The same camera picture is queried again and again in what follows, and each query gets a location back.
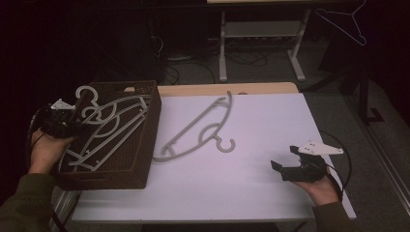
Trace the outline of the brown woven basket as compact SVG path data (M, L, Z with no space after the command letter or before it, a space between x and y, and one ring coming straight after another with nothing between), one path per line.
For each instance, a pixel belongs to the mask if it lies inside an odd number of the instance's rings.
M65 190L143 189L161 115L153 80L94 82L77 88L73 122L85 127L55 169Z

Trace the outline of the metal floor rail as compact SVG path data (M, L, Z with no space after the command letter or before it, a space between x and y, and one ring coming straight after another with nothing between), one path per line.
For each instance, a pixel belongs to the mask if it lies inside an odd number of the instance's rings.
M385 172L385 175L393 187L395 194L397 195L402 207L410 217L410 188L406 186L403 179L395 169L391 159L388 156L388 152L383 148L382 144L378 140L375 132L370 127L370 121L364 119L359 114L359 106L357 106L352 97L344 96L344 101L353 114L355 121L358 123L359 128L365 135L367 141L373 149L373 152L380 161L380 165Z

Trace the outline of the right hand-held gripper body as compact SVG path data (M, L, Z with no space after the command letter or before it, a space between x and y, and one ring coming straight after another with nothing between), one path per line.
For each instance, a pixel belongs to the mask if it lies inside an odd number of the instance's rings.
M326 145L322 142L309 141L298 147L302 154L299 166L283 167L281 175L283 181L290 182L316 182L328 174L328 164L323 155L341 155L342 148Z

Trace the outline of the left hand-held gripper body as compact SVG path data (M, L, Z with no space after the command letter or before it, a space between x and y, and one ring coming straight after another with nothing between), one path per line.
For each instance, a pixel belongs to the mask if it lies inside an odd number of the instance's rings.
M68 138L74 135L72 122L75 106L62 99L44 109L41 131L54 138Z

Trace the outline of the person's left hand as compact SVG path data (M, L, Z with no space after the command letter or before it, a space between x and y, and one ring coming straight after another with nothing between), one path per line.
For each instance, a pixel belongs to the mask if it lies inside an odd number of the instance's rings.
M62 157L74 137L54 138L41 130L32 134L32 151L29 174L48 174Z

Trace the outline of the white table mat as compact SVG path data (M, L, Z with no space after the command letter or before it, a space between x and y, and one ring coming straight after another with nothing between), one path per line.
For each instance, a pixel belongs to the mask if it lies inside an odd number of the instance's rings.
M161 147L220 96L165 97L154 157ZM77 221L221 222L311 219L312 202L300 188L284 182L271 161L296 166L289 147L321 136L301 94L236 95L219 132L222 153L212 139L198 150L166 162L152 161L144 189L88 190L73 213ZM214 108L173 145L179 153L197 142L201 129L219 122Z

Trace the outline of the black metal stand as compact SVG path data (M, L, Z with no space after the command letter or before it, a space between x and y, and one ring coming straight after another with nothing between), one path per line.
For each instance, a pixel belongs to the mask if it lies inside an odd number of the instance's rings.
M338 88L344 96L351 96L359 88L358 115L365 125L373 122L383 122L384 119L376 108L368 107L369 76L367 63L347 65L345 68L332 73L330 76L302 89L303 93L315 92L331 82L342 77Z

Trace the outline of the person's right hand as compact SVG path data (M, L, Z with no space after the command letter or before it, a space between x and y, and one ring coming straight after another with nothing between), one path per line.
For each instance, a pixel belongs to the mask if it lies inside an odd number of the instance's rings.
M303 189L316 206L338 202L337 191L327 177L313 183L294 182L294 185Z

